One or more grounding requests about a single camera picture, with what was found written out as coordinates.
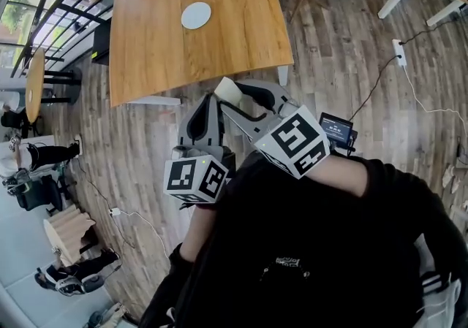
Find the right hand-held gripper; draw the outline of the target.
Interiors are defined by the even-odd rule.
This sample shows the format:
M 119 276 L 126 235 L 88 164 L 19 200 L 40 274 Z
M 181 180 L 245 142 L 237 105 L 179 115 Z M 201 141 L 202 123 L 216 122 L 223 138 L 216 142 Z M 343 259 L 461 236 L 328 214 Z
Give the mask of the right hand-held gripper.
M 300 179 L 330 155 L 317 119 L 306 106 L 289 102 L 291 96 L 280 84 L 254 79 L 235 84 L 267 113 L 253 117 L 226 101 L 219 102 L 220 110 L 272 164 Z

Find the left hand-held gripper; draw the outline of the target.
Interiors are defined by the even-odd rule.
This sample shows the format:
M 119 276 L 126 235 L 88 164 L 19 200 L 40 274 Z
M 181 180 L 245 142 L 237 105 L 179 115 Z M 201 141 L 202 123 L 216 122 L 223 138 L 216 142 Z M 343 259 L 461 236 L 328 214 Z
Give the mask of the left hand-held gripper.
M 222 146 L 224 121 L 215 94 L 206 94 L 184 116 L 178 130 L 179 146 L 165 162 L 163 191 L 184 204 L 214 204 L 235 174 L 235 154 L 228 147 L 217 150 L 221 157 L 196 148 L 208 133 L 210 110 L 211 145 Z

